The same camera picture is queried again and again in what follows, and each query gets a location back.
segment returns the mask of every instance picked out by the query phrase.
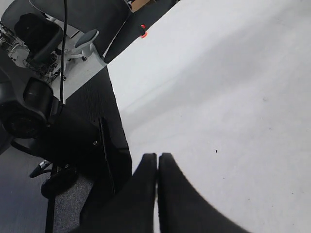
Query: black backpack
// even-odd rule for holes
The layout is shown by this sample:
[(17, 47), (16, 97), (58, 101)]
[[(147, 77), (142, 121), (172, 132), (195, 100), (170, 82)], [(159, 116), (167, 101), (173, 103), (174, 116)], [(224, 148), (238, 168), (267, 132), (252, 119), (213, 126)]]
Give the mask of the black backpack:
[(42, 19), (35, 14), (22, 15), (16, 23), (14, 30), (32, 53), (40, 51), (54, 37), (58, 25)]

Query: office chair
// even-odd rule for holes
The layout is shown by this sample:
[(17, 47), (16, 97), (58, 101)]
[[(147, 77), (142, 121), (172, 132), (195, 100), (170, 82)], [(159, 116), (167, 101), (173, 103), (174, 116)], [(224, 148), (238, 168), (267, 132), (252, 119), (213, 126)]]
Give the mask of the office chair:
[[(64, 21), (63, 0), (29, 1), (38, 10)], [(124, 0), (68, 0), (68, 24), (85, 33), (76, 47), (93, 40), (82, 53), (85, 57), (95, 53), (105, 66), (141, 35), (142, 24), (149, 29), (176, 2), (158, 0), (133, 13)]]
[[(29, 58), (31, 62), (33, 64), (40, 64), (39, 66), (41, 66), (41, 64), (47, 63), (47, 60), (51, 57), (52, 52), (57, 50), (58, 46), (62, 43), (63, 30), (56, 23), (49, 21), (44, 14), (33, 7), (28, 0), (14, 0), (3, 13), (1, 17), (2, 24), (16, 34), (15, 25), (20, 21), (20, 17), (22, 15), (29, 13), (32, 13), (40, 20), (43, 20), (54, 31), (53, 37), (51, 37), (51, 40), (43, 48), (35, 53), (30, 51), (31, 57), (29, 56)], [(64, 70), (66, 70), (69, 59), (83, 57), (82, 54), (76, 54), (78, 49), (69, 50), (65, 53), (64, 57), (66, 62), (64, 64)], [(60, 62), (58, 62), (58, 65), (56, 65), (52, 70), (52, 75), (58, 75), (60, 73), (60, 67)]]

